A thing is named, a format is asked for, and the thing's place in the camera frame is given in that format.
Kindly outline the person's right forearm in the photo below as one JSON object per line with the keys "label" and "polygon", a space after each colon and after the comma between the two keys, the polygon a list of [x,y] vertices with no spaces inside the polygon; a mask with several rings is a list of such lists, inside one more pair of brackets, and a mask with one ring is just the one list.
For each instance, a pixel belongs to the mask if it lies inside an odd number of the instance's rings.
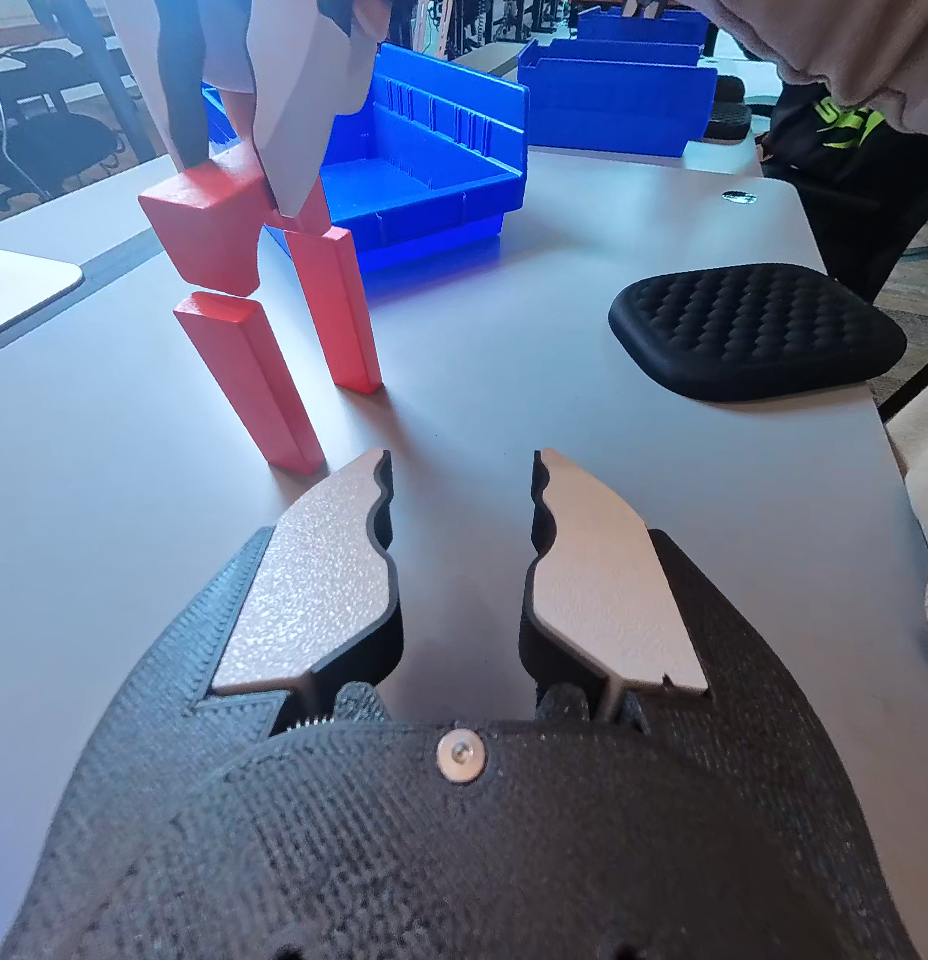
{"label": "person's right forearm", "polygon": [[928,137],[928,1],[690,1],[793,85]]}

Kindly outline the white document stand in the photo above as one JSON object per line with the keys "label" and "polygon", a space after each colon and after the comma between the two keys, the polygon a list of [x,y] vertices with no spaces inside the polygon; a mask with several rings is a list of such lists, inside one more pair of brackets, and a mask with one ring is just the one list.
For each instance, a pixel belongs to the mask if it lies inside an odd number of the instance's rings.
{"label": "white document stand", "polygon": [[0,249],[0,334],[56,302],[85,280],[80,266]]}

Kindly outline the red wooden plank block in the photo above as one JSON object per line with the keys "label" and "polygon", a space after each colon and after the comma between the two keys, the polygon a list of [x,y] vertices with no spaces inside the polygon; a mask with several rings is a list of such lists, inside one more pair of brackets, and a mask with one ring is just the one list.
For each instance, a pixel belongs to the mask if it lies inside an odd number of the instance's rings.
{"label": "red wooden plank block", "polygon": [[195,292],[174,315],[268,464],[317,472],[325,454],[263,306]]}
{"label": "red wooden plank block", "polygon": [[285,239],[334,384],[375,393],[383,381],[350,231],[288,230]]}

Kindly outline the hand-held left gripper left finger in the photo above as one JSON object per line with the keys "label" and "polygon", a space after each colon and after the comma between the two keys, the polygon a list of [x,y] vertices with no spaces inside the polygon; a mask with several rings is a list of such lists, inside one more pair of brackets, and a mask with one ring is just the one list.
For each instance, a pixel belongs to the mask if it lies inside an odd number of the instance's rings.
{"label": "hand-held left gripper left finger", "polygon": [[404,652],[389,553],[391,453],[371,448],[276,523],[210,683],[216,697],[283,692],[302,720],[330,718],[351,683],[378,686]]}

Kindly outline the blue plastic bin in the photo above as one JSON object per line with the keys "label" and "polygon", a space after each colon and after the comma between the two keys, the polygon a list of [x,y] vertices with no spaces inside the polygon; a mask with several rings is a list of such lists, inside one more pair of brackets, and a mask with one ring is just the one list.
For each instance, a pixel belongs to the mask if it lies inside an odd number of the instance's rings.
{"label": "blue plastic bin", "polygon": [[701,49],[710,21],[692,9],[667,9],[659,18],[624,17],[618,9],[588,8],[578,15],[579,41],[681,44]]}
{"label": "blue plastic bin", "polygon": [[500,234],[522,207],[527,87],[385,43],[361,110],[337,116],[321,168],[361,273]]}
{"label": "blue plastic bin", "polygon": [[533,40],[518,55],[536,147],[680,158],[704,137],[717,79],[687,44]]}

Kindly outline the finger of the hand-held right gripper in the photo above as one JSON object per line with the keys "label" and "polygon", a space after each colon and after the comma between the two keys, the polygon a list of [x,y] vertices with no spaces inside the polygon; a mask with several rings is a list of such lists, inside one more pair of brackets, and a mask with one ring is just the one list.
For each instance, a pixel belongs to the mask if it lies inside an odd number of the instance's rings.
{"label": "finger of the hand-held right gripper", "polygon": [[285,217],[301,211],[335,118],[356,114],[370,90],[377,43],[357,23],[352,2],[253,2],[254,149]]}
{"label": "finger of the hand-held right gripper", "polygon": [[206,39],[197,1],[107,1],[111,24],[178,171],[207,162]]}

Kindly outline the red wooden arch block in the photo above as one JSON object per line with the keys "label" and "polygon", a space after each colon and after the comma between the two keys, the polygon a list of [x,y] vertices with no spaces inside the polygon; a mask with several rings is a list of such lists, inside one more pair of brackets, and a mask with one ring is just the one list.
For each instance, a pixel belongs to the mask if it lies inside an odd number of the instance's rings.
{"label": "red wooden arch block", "polygon": [[260,284],[257,247],[265,226],[322,236],[332,224],[319,177],[301,211],[281,215],[254,149],[240,142],[138,200],[186,282],[242,298]]}

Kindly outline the black office chair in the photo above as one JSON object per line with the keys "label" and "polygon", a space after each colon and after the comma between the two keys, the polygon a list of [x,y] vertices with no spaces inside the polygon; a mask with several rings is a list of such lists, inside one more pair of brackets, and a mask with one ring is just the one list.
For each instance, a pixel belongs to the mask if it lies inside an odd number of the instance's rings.
{"label": "black office chair", "polygon": [[92,167],[115,169],[126,150],[121,133],[73,112],[63,97],[95,82],[84,54],[38,46],[0,53],[0,210],[10,197],[61,196],[66,181]]}

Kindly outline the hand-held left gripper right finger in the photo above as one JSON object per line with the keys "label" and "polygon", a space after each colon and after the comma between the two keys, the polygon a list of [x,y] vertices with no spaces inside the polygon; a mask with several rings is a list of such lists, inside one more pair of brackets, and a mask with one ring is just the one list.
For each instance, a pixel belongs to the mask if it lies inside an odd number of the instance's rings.
{"label": "hand-held left gripper right finger", "polygon": [[534,453],[519,658],[538,705],[576,688],[583,716],[623,722],[647,698],[694,713],[710,682],[644,519],[553,448]]}

